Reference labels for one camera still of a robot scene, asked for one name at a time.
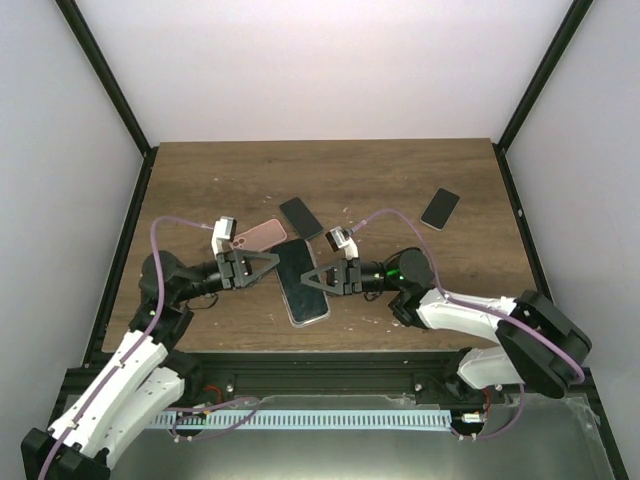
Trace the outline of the pink phone case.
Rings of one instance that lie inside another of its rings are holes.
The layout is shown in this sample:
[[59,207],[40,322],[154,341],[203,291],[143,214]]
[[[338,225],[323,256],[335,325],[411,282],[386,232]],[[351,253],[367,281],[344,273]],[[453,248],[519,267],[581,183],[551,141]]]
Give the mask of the pink phone case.
[[263,252],[284,243],[287,233],[275,218],[265,221],[245,232],[236,234],[231,247],[233,249]]

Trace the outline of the teal-edged black phone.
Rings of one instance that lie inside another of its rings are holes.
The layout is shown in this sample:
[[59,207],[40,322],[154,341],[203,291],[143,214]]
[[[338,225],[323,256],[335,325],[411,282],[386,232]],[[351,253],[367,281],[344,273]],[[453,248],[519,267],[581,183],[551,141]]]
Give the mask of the teal-edged black phone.
[[299,237],[310,240],[323,232],[322,224],[299,197],[280,204],[279,210]]

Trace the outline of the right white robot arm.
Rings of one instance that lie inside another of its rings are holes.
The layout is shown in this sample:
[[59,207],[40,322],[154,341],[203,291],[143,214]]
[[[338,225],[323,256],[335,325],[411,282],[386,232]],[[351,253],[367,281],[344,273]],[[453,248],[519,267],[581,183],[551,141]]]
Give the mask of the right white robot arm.
[[341,258],[303,273],[301,282],[333,296],[392,292],[388,307],[402,325],[491,342],[489,348],[459,352],[444,378],[445,393],[455,402],[497,385],[523,385],[560,399],[586,378],[583,363],[592,342],[546,296],[526,290],[516,298],[486,298],[440,290],[418,248],[385,262]]

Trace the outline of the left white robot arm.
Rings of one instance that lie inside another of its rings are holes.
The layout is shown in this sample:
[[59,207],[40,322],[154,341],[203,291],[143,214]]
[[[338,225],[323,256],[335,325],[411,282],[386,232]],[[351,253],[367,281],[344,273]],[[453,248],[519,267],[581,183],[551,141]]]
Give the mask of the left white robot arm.
[[197,266],[168,251],[143,263],[141,304],[116,352],[47,429],[21,442],[29,479],[107,479],[151,421],[204,392],[199,362],[176,345],[194,316],[188,301],[248,288],[279,264],[274,253],[231,250]]

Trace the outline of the silver-edged black phone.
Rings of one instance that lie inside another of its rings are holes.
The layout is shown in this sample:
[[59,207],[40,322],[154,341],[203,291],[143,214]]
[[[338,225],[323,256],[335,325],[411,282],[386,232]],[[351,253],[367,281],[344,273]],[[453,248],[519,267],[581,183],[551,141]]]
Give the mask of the silver-edged black phone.
[[455,211],[460,197],[444,188],[439,188],[420,216],[422,224],[441,231]]

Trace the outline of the black aluminium frame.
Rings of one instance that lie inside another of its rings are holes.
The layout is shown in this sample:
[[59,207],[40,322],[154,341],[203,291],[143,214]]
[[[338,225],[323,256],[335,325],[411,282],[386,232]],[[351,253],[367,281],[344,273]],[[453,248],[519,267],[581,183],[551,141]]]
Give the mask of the black aluminium frame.
[[[589,1],[571,3],[504,133],[499,142],[493,146],[494,156],[515,215],[535,284],[541,295],[545,297],[549,297],[551,292],[526,216],[521,209],[522,204],[508,165],[506,152],[591,5]],[[103,352],[102,343],[158,150],[151,147],[147,141],[77,3],[61,1],[58,8],[143,156],[134,194],[83,364],[79,368],[67,371],[59,394],[59,397],[64,399],[68,393],[85,391],[90,393],[90,402],[96,404],[111,392],[117,392],[120,398],[125,399],[133,386],[131,381],[127,381],[124,387],[104,383],[100,389],[93,391],[90,383],[98,377],[98,369],[106,366],[111,359],[107,353]],[[202,381],[206,376],[221,377],[225,365],[232,367],[229,379],[233,387],[256,387],[260,394],[266,397],[285,394],[326,396],[356,392],[370,396],[393,393],[397,389],[396,383],[391,380],[390,373],[393,358],[390,353],[202,353],[191,355],[179,352],[169,354],[167,363],[185,388],[181,399],[187,401],[194,399],[202,392],[204,388]],[[111,447],[104,447],[95,454],[86,454],[81,452],[78,442],[72,435],[57,440],[50,433],[39,429],[31,430],[21,443],[25,475],[29,479],[107,479],[112,469],[107,465],[106,460],[107,456],[114,451]]]

